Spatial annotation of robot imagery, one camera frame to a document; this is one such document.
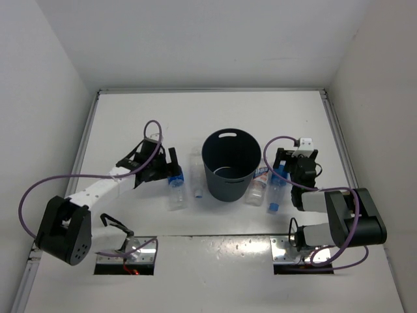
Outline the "clear bottle white cap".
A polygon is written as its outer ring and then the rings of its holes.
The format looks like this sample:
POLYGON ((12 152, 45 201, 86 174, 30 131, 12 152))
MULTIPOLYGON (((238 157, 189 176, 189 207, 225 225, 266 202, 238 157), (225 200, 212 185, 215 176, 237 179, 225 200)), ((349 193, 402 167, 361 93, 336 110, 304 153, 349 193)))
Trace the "clear bottle white cap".
POLYGON ((203 197, 204 165, 201 148, 194 147, 190 153, 190 181, 194 198, 203 197))

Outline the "blue label Pocari bottle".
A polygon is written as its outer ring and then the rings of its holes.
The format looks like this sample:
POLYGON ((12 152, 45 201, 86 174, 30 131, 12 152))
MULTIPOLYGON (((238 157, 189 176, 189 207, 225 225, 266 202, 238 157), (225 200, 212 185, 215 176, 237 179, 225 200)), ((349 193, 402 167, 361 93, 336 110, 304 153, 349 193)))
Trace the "blue label Pocari bottle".
POLYGON ((183 172, 167 178, 169 186, 169 208, 174 211, 187 207, 188 200, 183 172))

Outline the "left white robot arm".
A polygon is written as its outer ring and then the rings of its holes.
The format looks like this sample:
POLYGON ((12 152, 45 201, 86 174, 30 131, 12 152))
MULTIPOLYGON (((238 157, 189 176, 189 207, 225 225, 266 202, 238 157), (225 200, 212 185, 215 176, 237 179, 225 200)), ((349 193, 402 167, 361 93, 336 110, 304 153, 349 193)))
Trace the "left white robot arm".
POLYGON ((79 264, 88 253, 126 258, 134 231, 103 212, 103 208, 142 183, 181 174, 175 148, 144 138, 111 171, 91 186, 66 198, 53 197, 46 206, 35 245, 57 259, 79 264))

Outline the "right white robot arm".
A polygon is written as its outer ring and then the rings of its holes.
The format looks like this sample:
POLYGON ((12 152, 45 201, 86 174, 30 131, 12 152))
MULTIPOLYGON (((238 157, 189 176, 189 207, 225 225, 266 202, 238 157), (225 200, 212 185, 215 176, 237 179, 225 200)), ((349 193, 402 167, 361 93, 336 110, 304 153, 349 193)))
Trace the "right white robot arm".
POLYGON ((274 171, 297 184, 291 189, 291 201, 302 212, 327 214, 328 221, 312 226, 297 226, 290 234, 290 243, 298 250, 316 246, 342 247, 351 230, 355 230, 349 247, 381 245, 387 240, 387 229, 377 207, 366 188, 354 190, 359 201, 358 222, 354 223, 354 195, 341 190, 309 191, 315 187, 318 176, 315 158, 318 150, 309 157, 294 156, 294 151, 279 148, 276 151, 274 171))

